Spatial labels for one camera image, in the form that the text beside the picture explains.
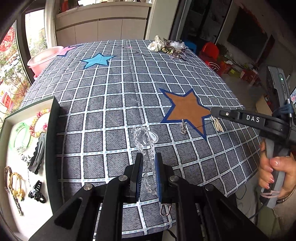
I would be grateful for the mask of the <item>beige hair pins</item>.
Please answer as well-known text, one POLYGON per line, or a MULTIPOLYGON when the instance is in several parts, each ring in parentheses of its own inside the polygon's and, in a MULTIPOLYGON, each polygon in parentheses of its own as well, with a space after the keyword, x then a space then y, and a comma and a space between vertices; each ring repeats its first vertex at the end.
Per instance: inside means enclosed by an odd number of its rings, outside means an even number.
POLYGON ((219 118, 211 116, 212 124, 217 132, 224 132, 224 128, 222 127, 219 118))

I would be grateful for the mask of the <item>black scalloped hair clip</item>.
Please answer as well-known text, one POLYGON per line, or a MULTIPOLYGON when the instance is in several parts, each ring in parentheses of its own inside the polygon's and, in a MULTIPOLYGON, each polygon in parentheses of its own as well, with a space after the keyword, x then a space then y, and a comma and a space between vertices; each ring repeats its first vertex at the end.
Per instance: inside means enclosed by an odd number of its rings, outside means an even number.
POLYGON ((45 144, 46 144, 46 133, 41 133, 39 136, 39 140, 37 142, 35 151, 33 156, 30 159, 30 163, 28 166, 29 171, 33 172, 34 174, 38 174, 44 152, 45 152, 45 144))

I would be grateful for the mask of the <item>black claw hair clip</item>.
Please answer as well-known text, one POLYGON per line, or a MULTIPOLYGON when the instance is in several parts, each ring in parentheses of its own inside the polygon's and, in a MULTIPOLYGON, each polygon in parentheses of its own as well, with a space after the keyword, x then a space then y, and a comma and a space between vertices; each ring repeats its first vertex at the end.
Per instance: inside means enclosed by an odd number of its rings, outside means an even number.
POLYGON ((46 203, 47 201, 44 195, 41 193, 41 188, 42 182, 38 180, 33 186, 32 190, 29 192, 28 197, 36 200, 37 202, 46 203))

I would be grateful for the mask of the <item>green plastic bangle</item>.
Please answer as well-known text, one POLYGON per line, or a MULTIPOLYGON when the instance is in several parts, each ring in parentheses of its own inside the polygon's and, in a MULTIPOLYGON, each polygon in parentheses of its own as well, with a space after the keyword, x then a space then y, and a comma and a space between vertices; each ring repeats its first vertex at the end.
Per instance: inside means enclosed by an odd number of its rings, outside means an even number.
POLYGON ((21 122, 13 128, 11 132, 11 137, 9 140, 10 149, 16 151, 18 154, 23 153, 30 143, 31 134, 29 131, 29 126, 21 122))

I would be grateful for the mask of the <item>white jewelry box tray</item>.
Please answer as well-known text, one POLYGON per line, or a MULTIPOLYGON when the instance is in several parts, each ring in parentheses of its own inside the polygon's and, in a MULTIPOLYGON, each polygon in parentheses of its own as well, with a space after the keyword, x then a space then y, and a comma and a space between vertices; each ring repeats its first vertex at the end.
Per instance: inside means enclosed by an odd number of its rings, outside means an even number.
POLYGON ((56 125, 60 106, 48 97, 17 110, 4 119, 1 129, 1 227, 10 240, 30 237, 62 206, 55 156, 56 125), (13 128, 24 122, 31 134, 28 148, 21 154, 10 149, 13 128), (46 133, 43 160, 38 174, 29 171, 39 136, 46 133), (46 203, 28 197, 37 181, 46 203))

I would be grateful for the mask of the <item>red gift boxes pile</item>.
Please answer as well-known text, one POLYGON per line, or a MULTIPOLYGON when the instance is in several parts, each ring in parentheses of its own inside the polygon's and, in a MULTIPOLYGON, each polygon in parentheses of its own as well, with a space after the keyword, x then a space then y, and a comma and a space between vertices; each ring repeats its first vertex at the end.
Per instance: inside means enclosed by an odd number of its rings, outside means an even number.
POLYGON ((237 65, 234 65, 230 61, 220 62, 220 74, 227 74, 231 77, 239 78, 243 81, 248 82, 251 86, 261 86, 261 80, 258 72, 255 69, 243 68, 242 70, 237 69, 237 65))

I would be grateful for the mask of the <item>grey checked tablecloth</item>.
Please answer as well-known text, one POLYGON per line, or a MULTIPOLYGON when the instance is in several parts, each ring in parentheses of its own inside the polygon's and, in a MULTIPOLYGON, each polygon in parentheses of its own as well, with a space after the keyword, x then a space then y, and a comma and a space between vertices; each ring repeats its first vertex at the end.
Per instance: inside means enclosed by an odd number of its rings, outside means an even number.
POLYGON ((84 184, 104 185, 135 161, 135 128, 159 139, 156 151, 174 173, 195 185, 212 184, 230 195, 257 170, 259 140, 254 129, 223 120, 217 132, 205 119, 207 139, 189 124, 161 123, 171 108, 160 91, 190 89, 207 108, 238 108, 226 83, 190 50, 183 59, 147 49, 148 40, 85 43, 55 57, 34 81, 22 106, 54 96, 59 103, 55 156, 63 203, 84 184), (83 69, 81 60, 112 55, 108 66, 83 69))

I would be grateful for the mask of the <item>brown star patch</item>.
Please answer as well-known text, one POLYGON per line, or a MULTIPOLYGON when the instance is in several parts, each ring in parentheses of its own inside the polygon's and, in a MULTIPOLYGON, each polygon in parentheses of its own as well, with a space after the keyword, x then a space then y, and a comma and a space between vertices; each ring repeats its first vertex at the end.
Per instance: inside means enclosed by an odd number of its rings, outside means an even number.
POLYGON ((161 88, 160 91, 171 103, 171 108, 161 123, 181 123, 184 120, 206 140, 205 119, 210 118, 211 112, 201 104, 194 89, 190 89, 185 94, 176 94, 161 88))

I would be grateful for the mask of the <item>red plastic chair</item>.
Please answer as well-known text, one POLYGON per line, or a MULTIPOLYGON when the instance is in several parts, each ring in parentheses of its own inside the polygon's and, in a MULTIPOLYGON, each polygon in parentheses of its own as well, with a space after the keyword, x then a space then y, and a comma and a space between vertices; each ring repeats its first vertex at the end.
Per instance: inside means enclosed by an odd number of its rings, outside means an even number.
POLYGON ((199 58, 219 76, 221 75, 219 49, 214 43, 207 42, 199 52, 199 58))

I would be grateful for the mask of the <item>blue plastic stool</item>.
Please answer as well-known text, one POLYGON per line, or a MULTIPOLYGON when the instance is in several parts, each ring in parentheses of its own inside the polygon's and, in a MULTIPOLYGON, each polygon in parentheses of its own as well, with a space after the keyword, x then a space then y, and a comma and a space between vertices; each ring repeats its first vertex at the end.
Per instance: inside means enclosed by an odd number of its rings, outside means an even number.
POLYGON ((197 52, 197 45, 189 40, 184 40, 185 45, 193 52, 197 52))

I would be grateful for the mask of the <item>pile of fabric accessories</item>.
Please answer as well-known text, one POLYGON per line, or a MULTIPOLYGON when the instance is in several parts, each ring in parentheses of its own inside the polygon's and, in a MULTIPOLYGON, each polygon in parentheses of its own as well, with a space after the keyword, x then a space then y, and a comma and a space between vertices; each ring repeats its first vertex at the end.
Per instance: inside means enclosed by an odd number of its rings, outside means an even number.
POLYGON ((154 40, 147 46, 147 49, 153 52, 166 53, 172 58, 185 60, 184 52, 187 46, 181 40, 172 41, 165 38, 162 39, 159 35, 156 35, 154 40))

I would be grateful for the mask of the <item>light blue star patch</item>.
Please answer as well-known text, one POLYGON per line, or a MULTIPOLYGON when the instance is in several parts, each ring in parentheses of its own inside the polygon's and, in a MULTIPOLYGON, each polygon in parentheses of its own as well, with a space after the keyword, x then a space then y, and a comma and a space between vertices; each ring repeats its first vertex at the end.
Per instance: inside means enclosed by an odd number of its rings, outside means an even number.
POLYGON ((108 66, 109 65, 109 60, 114 58, 112 55, 104 56, 101 53, 98 53, 92 58, 84 59, 81 60, 81 62, 85 63, 83 69, 90 68, 94 65, 103 65, 103 66, 108 66))

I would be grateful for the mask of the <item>pink plastic basin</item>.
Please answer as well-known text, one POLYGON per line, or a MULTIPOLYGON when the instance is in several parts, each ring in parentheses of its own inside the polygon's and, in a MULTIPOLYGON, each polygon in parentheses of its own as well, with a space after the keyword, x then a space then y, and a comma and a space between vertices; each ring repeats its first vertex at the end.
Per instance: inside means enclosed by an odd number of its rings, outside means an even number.
POLYGON ((36 79, 41 74, 41 72, 49 66, 53 59, 63 49, 63 46, 55 46, 45 49, 36 54, 27 62, 27 66, 34 72, 34 79, 36 79))

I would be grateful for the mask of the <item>white sideboard cabinet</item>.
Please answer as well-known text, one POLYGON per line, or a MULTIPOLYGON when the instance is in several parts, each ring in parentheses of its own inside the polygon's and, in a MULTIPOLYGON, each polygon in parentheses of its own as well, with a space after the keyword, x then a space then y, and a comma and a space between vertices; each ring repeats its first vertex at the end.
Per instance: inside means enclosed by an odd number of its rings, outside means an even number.
POLYGON ((55 17, 59 46, 95 41, 144 39, 152 4, 131 1, 80 6, 55 17))

